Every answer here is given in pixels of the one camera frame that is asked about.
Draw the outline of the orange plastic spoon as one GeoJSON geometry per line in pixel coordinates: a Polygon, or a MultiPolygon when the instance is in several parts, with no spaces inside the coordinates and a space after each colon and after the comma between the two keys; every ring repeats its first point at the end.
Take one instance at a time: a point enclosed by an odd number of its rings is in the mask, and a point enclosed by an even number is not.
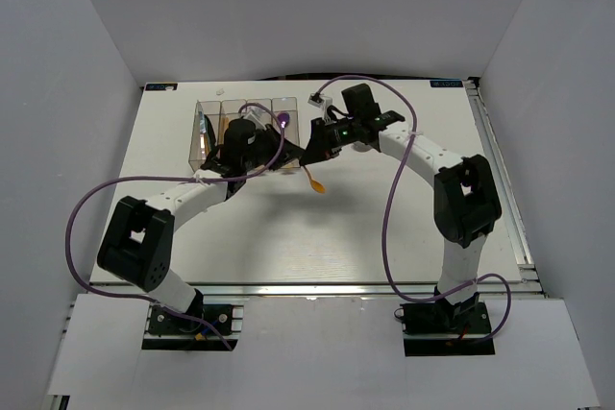
{"type": "Polygon", "coordinates": [[[309,172],[308,168],[306,166],[302,167],[303,171],[306,173],[307,175],[307,179],[309,182],[309,185],[311,187],[311,189],[313,191],[315,191],[318,194],[325,194],[326,193],[326,187],[319,181],[317,181],[313,175],[309,172]]]}

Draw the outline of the gold spoon ornate handle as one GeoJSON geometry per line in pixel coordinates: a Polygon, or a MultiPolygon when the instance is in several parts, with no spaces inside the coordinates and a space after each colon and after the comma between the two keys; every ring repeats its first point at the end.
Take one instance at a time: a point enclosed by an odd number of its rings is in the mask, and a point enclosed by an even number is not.
{"type": "Polygon", "coordinates": [[[280,112],[277,115],[280,126],[285,130],[290,124],[290,114],[288,112],[280,112]]]}

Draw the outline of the orange chopstick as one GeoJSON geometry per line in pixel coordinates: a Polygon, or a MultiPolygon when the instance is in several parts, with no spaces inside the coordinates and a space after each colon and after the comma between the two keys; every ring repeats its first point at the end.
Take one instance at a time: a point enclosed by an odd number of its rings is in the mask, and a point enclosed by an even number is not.
{"type": "Polygon", "coordinates": [[[220,127],[219,127],[219,140],[220,143],[224,143],[224,136],[227,128],[229,127],[229,118],[227,116],[222,116],[220,118],[220,127]]]}

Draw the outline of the black knife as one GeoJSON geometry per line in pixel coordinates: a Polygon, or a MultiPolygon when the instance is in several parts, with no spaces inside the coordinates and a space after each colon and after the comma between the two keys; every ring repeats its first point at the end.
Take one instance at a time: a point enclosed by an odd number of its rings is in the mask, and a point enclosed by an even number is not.
{"type": "Polygon", "coordinates": [[[205,156],[208,156],[214,148],[217,146],[216,141],[216,128],[214,128],[210,118],[204,114],[203,115],[203,123],[202,123],[202,136],[204,141],[204,153],[205,156]]]}

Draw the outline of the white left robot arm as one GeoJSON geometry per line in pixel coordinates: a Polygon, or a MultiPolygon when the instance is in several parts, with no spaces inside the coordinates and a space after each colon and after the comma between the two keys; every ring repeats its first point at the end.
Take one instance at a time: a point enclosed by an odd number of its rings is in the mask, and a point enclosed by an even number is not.
{"type": "Polygon", "coordinates": [[[231,121],[189,181],[148,199],[126,196],[117,203],[97,265],[170,308],[170,321],[180,331],[194,331],[203,321],[203,295],[170,269],[175,232],[228,201],[248,174],[278,170],[303,152],[270,124],[260,126],[248,117],[231,121]]]}

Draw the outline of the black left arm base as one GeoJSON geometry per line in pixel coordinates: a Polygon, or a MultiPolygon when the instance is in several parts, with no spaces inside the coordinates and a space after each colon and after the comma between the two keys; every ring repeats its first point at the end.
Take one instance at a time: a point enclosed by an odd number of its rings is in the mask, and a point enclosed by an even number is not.
{"type": "Polygon", "coordinates": [[[199,314],[206,322],[204,325],[153,305],[146,318],[141,348],[157,351],[230,352],[238,343],[243,312],[244,306],[241,303],[204,303],[199,314]]]}

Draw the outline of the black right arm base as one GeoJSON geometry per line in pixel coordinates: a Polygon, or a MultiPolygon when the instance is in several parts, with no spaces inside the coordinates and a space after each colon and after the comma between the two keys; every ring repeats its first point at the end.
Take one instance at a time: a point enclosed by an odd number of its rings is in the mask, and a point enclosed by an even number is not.
{"type": "Polygon", "coordinates": [[[486,304],[476,294],[454,310],[445,300],[404,303],[395,311],[406,357],[489,356],[496,353],[486,304]]]}

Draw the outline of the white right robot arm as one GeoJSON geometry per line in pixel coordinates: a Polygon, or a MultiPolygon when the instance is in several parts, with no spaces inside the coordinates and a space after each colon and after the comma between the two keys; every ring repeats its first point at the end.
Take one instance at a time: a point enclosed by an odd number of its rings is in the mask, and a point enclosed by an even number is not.
{"type": "Polygon", "coordinates": [[[394,110],[383,111],[368,84],[342,92],[346,106],[337,113],[332,98],[315,92],[308,101],[321,111],[310,123],[310,138],[300,163],[308,166],[335,158],[352,144],[367,146],[399,160],[433,192],[433,221],[444,240],[440,278],[431,303],[433,318],[443,330],[465,325],[479,301],[476,288],[482,249],[502,216],[489,161],[464,157],[429,140],[394,110]]]}

